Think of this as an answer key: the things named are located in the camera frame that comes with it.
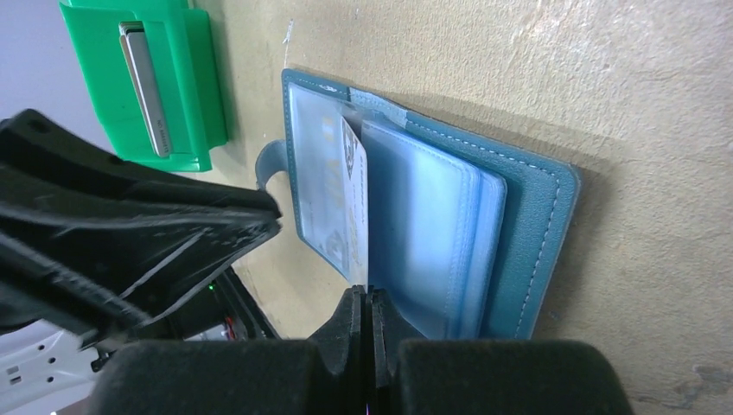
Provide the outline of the green plastic bin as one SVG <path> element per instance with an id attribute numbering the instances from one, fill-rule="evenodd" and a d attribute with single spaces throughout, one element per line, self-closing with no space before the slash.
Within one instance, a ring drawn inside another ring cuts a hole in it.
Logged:
<path id="1" fill-rule="evenodd" d="M 119 158 L 212 168 L 227 141 L 209 15 L 187 1 L 62 1 L 93 108 Z"/>

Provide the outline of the blue card holder wallet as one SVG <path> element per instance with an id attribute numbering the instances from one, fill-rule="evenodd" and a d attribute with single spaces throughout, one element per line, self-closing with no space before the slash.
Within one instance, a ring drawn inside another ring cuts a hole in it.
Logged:
<path id="1" fill-rule="evenodd" d="M 295 69 L 282 93 L 284 138 L 256 175 L 264 188 L 287 174 L 305 245 L 330 265 L 303 237 L 293 136 L 304 119 L 340 115 L 367 159 L 364 286 L 430 339 L 532 336 L 581 188 L 574 166 Z"/>

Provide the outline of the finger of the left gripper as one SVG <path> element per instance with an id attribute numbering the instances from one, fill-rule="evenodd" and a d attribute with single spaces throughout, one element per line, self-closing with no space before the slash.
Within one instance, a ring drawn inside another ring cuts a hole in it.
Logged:
<path id="1" fill-rule="evenodd" d="M 263 190 L 198 181 L 126 162 L 33 109 L 1 122 L 1 163 L 44 182 L 113 200 L 254 209 L 282 217 Z"/>
<path id="2" fill-rule="evenodd" d="M 1 317 L 45 320 L 90 343 L 174 314 L 274 237 L 273 212 L 205 209 L 82 218 L 5 208 Z"/>

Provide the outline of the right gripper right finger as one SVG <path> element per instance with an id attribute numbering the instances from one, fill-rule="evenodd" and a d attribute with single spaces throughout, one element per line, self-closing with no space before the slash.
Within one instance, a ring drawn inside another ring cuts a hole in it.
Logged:
<path id="1" fill-rule="evenodd" d="M 371 414 L 630 414 L 620 379 L 576 341 L 428 340 L 385 290 L 366 295 Z"/>

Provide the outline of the white printed credit card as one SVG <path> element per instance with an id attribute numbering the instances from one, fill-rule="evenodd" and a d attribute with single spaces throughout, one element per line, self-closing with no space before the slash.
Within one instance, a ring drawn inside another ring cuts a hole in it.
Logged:
<path id="1" fill-rule="evenodd" d="M 350 284 L 367 284 L 367 156 L 357 134 L 340 115 L 304 119 L 293 151 L 304 240 Z"/>

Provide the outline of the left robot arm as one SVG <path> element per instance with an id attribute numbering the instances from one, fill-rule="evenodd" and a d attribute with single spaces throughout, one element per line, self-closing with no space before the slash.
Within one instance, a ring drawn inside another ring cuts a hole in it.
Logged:
<path id="1" fill-rule="evenodd" d="M 262 190 L 125 162 L 33 109 L 1 123 L 1 411 L 83 400 L 115 352 L 274 328 L 233 263 L 273 238 Z"/>

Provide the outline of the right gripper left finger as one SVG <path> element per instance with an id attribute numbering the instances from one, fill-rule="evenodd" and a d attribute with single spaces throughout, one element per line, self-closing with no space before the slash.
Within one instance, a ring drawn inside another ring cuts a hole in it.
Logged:
<path id="1" fill-rule="evenodd" d="M 146 341 L 105 366 L 89 414 L 364 414 L 360 368 L 366 293 L 343 292 L 309 338 Z"/>

